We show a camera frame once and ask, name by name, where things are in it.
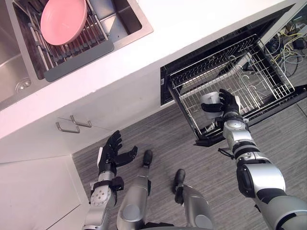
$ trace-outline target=wire rack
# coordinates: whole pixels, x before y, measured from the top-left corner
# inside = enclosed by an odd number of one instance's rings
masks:
[[[31,32],[35,46],[38,49],[41,60],[44,64],[45,71],[60,65],[61,63],[73,58],[80,53],[108,40],[101,22],[99,21],[95,11],[89,0],[87,5],[87,18],[85,26],[80,35],[65,45],[54,46],[46,42],[42,36],[40,29],[40,19],[42,10],[48,0],[29,0],[16,1],[15,4],[24,11],[29,19],[28,28]]]
[[[252,35],[170,75],[173,92],[199,134],[215,129],[201,109],[200,97],[204,94],[220,88],[230,91],[239,96],[241,114],[245,116],[294,91],[276,61],[264,49],[260,39]]]

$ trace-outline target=sink drain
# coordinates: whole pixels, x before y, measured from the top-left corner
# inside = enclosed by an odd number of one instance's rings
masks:
[[[31,85],[30,78],[24,78],[21,81],[19,81],[16,85],[16,93],[20,92],[21,90],[24,90],[25,88],[28,88]]]

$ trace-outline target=cabinet handle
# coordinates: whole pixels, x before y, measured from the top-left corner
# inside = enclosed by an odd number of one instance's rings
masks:
[[[75,130],[62,129],[61,126],[59,125],[59,122],[56,122],[56,126],[57,126],[58,130],[61,131],[61,132],[65,132],[65,133],[80,133],[80,129],[79,129],[78,126],[76,126],[77,131],[75,131]]]
[[[75,120],[75,118],[73,117],[73,115],[71,115],[71,121],[77,125],[77,126],[83,126],[83,127],[88,127],[88,128],[91,128],[92,127],[92,122],[91,121],[87,121],[87,124],[86,123],[81,123],[81,122],[77,122]]]

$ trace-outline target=white countertop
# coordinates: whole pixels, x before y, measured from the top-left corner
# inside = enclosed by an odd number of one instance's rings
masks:
[[[295,2],[297,0],[139,0],[153,28],[151,34],[0,111],[0,138],[107,85],[120,87],[124,84],[121,79],[133,79],[138,70],[159,69]]]

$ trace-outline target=dish drying rack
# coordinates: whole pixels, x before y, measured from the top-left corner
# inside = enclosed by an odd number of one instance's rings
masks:
[[[241,115],[254,119],[295,89],[257,35],[249,36],[168,76],[168,90],[194,131],[198,145],[223,140],[205,118],[200,97],[226,89],[239,96]]]
[[[40,61],[42,61],[45,67],[42,70],[44,74],[38,74],[40,80],[46,78],[47,81],[54,81],[56,80],[53,77],[54,73],[49,70],[57,68],[58,72],[65,75],[114,49],[113,43],[108,39],[108,34],[104,31],[89,0],[86,0],[87,18],[85,26],[76,39],[61,46],[54,46],[46,42],[41,33],[40,19],[47,2],[48,0],[14,2],[30,19],[28,28],[35,42],[35,48],[38,50],[41,58]],[[95,55],[87,55],[87,57],[84,55],[82,57],[83,60],[81,58],[76,60],[76,57],[80,54],[84,54],[89,49],[100,44],[104,44],[104,47],[100,51],[96,51]],[[66,62],[73,58],[75,63],[71,62],[69,65],[66,65]]]

